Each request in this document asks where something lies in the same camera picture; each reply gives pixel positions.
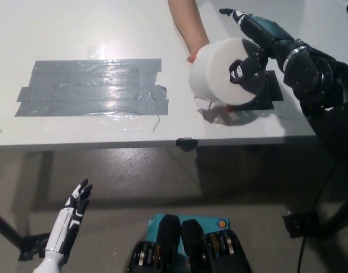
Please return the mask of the person's bare hand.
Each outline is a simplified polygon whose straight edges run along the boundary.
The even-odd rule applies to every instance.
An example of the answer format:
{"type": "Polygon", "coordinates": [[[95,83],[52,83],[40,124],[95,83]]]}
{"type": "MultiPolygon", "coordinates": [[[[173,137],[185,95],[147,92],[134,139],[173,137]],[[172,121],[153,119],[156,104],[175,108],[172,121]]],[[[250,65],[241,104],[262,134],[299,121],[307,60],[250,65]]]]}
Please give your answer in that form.
{"type": "Polygon", "coordinates": [[[186,41],[185,41],[188,51],[189,51],[189,56],[187,58],[187,61],[189,63],[193,63],[196,59],[198,51],[204,47],[205,45],[209,44],[209,38],[204,35],[204,36],[190,36],[186,41]]]}

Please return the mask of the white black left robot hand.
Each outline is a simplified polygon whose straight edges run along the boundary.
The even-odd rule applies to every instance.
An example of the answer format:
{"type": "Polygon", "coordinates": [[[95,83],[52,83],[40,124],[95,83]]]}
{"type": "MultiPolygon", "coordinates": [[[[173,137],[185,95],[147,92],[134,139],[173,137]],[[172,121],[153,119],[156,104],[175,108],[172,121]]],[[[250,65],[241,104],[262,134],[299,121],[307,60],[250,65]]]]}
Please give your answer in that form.
{"type": "Polygon", "coordinates": [[[45,247],[46,258],[50,253],[56,253],[63,257],[70,255],[89,204],[92,188],[93,186],[89,184],[88,179],[84,179],[68,197],[50,233],[45,247]]]}

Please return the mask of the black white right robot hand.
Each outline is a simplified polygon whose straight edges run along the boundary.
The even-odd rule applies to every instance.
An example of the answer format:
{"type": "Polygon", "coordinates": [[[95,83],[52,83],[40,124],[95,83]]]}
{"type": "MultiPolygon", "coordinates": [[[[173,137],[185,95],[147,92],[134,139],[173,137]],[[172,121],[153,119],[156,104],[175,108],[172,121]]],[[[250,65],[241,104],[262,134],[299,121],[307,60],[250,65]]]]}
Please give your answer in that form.
{"type": "Polygon", "coordinates": [[[285,72],[288,62],[295,54],[305,48],[305,43],[294,39],[276,22],[236,9],[219,9],[236,22],[241,31],[259,49],[249,57],[235,61],[230,66],[230,81],[239,84],[265,68],[268,59],[276,60],[279,69],[285,72]]]}

